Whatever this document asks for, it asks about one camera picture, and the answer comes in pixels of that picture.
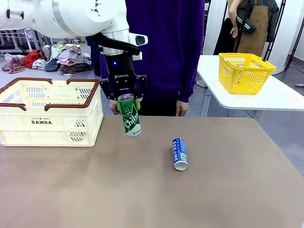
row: white basket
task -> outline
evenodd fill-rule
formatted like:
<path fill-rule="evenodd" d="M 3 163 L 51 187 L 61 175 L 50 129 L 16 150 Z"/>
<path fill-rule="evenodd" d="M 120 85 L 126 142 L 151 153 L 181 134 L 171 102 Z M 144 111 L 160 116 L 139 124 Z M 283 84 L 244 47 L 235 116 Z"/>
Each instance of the white basket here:
<path fill-rule="evenodd" d="M 4 146 L 92 147 L 103 116 L 98 80 L 16 78 L 0 89 Z"/>

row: blue can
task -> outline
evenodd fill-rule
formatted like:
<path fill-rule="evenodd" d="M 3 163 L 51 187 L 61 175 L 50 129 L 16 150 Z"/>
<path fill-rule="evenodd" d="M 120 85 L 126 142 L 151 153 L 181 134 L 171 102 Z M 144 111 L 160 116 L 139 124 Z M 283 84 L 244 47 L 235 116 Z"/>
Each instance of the blue can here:
<path fill-rule="evenodd" d="M 188 168 L 188 158 L 185 141 L 181 138 L 174 139 L 172 142 L 174 168 L 184 171 Z"/>

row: chilsung can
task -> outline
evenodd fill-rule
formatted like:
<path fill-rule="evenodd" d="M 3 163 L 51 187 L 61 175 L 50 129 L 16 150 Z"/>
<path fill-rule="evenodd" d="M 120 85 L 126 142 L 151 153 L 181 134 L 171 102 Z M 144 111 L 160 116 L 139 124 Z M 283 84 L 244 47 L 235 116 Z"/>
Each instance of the chilsung can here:
<path fill-rule="evenodd" d="M 174 168 L 184 171 L 188 168 L 188 158 L 185 141 L 181 138 L 174 139 L 172 142 Z"/>
<path fill-rule="evenodd" d="M 125 133 L 136 137 L 142 132 L 133 94 L 125 94 L 118 98 L 118 106 L 123 117 Z"/>

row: gray floor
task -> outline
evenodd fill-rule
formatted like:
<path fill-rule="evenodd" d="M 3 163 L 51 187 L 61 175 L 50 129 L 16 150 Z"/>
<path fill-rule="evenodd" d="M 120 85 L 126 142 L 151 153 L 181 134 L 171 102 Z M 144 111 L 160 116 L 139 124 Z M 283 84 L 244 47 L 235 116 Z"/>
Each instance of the gray floor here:
<path fill-rule="evenodd" d="M 83 52 L 89 53 L 89 49 L 84 46 Z M 304 62 L 295 59 L 292 65 L 304 66 Z M 296 83 L 304 84 L 304 67 L 291 66 L 287 72 L 276 75 L 276 77 L 288 86 L 294 88 Z M 67 80 L 66 77 L 59 76 L 57 73 L 47 73 L 40 70 L 27 69 L 15 75 L 9 75 L 0 71 L 0 87 L 16 77 L 44 77 L 54 80 Z M 78 73 L 72 78 L 97 78 L 93 71 Z M 294 88 L 296 91 L 304 95 L 304 89 Z M 190 109 L 187 117 L 200 117 L 202 112 L 202 104 L 204 101 L 206 89 L 198 85 L 194 87 L 194 95 L 190 98 Z M 105 114 L 112 114 L 108 108 L 109 101 L 102 95 L 102 102 Z M 212 117 L 249 117 L 246 111 L 227 110 L 219 106 L 214 97 L 211 98 L 208 116 Z M 294 164 L 298 171 L 304 176 L 304 112 L 263 112 L 259 121 L 262 128 L 281 148 L 287 158 Z"/>

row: brown apron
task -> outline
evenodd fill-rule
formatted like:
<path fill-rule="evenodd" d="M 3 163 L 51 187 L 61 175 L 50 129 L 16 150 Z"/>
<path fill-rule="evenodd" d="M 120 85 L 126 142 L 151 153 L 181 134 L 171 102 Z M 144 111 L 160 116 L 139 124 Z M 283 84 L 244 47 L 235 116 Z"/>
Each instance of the brown apron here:
<path fill-rule="evenodd" d="M 262 56 L 268 31 L 268 8 L 269 6 L 257 6 L 256 0 L 250 17 L 250 21 L 256 26 L 256 30 L 250 34 L 243 33 L 237 50 L 238 53 Z"/>

